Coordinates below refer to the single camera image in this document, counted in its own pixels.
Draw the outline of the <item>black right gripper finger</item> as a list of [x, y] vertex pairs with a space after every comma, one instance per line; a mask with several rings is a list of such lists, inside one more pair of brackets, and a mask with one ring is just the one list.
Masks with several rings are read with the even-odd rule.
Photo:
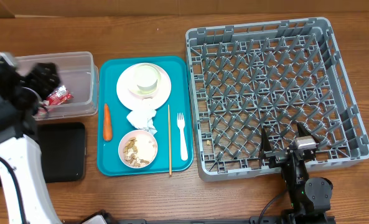
[[306, 129], [303, 123], [300, 123], [300, 122], [297, 123], [297, 133], [299, 137], [310, 136], [314, 139], [316, 143], [320, 143], [320, 141]]
[[271, 152], [271, 145], [269, 143], [268, 135], [263, 127], [261, 127], [261, 144], [259, 148], [259, 159], [266, 159], [266, 153]]

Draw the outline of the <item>red snack wrapper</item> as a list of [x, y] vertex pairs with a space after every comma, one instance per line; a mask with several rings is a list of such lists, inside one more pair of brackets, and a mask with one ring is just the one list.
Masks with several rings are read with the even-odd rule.
[[51, 106], [57, 106], [67, 103], [73, 98], [73, 95], [68, 91], [65, 85], [59, 86], [45, 100], [40, 103], [37, 116], [45, 116], [52, 111]]

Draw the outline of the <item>orange carrot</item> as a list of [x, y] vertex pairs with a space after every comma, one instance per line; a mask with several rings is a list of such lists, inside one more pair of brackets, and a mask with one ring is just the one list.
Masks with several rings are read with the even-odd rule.
[[104, 117], [103, 117], [103, 139], [105, 141], [111, 141], [113, 138], [113, 130], [111, 124], [111, 113], [107, 103], [104, 104]]

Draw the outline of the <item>pale green cup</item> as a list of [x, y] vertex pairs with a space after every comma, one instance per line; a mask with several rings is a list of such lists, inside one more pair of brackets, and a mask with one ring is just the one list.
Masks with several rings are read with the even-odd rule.
[[156, 91], [161, 74], [150, 63], [140, 63], [134, 67], [134, 84], [140, 94], [146, 95]]

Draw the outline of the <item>white napkin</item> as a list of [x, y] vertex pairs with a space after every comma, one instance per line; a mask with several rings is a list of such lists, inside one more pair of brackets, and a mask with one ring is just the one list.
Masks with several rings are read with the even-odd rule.
[[157, 133], [153, 118], [156, 116], [156, 110], [152, 108], [152, 99], [143, 99], [140, 105], [132, 110], [126, 117], [130, 124], [139, 130], [147, 131], [152, 135]]

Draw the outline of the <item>food scraps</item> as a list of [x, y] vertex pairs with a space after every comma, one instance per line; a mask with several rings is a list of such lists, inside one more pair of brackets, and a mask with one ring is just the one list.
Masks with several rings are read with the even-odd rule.
[[149, 161], [145, 159], [141, 159], [138, 154], [138, 147], [136, 146], [136, 138], [131, 138], [126, 144], [123, 149], [124, 153], [124, 160], [134, 168], [141, 168], [145, 167], [149, 164]]

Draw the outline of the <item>pink bowl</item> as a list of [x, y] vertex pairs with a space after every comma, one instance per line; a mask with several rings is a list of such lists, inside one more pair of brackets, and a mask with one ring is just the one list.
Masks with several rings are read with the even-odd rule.
[[126, 165], [127, 167], [132, 168], [132, 169], [145, 168], [145, 167], [141, 167], [141, 168], [131, 167], [124, 160], [123, 149], [125, 147], [125, 144], [131, 138], [136, 138], [136, 140], [137, 140], [136, 146], [138, 147], [138, 151], [139, 151], [138, 154], [139, 154], [140, 158], [149, 161], [149, 164], [146, 165], [145, 167], [150, 166], [151, 163], [156, 159], [157, 152], [158, 152], [158, 145], [157, 145], [157, 141], [156, 141], [155, 137], [152, 134], [150, 134], [149, 132], [143, 131], [143, 130], [130, 131], [129, 133], [124, 135], [124, 137], [119, 142], [118, 155], [119, 155], [119, 158], [121, 159], [122, 163], [124, 165]]

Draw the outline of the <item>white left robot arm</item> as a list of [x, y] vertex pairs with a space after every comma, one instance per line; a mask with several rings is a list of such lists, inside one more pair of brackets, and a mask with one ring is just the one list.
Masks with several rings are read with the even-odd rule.
[[37, 63], [27, 75], [0, 52], [0, 180], [10, 223], [60, 223], [41, 166], [34, 116], [60, 86], [54, 63]]

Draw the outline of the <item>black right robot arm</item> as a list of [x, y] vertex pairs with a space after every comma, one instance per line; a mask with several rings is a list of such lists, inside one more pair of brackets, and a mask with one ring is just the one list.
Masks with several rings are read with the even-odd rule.
[[[286, 190], [275, 196], [262, 210], [257, 222], [272, 223], [335, 223], [328, 217], [333, 184], [323, 177], [309, 177], [306, 162], [316, 157], [319, 140], [301, 123], [297, 123], [298, 137], [294, 144], [281, 151], [273, 151], [264, 128], [261, 128], [259, 159], [268, 160], [269, 168], [280, 168], [286, 183]], [[288, 194], [291, 208], [283, 210], [279, 216], [266, 217], [266, 210], [277, 199]]]

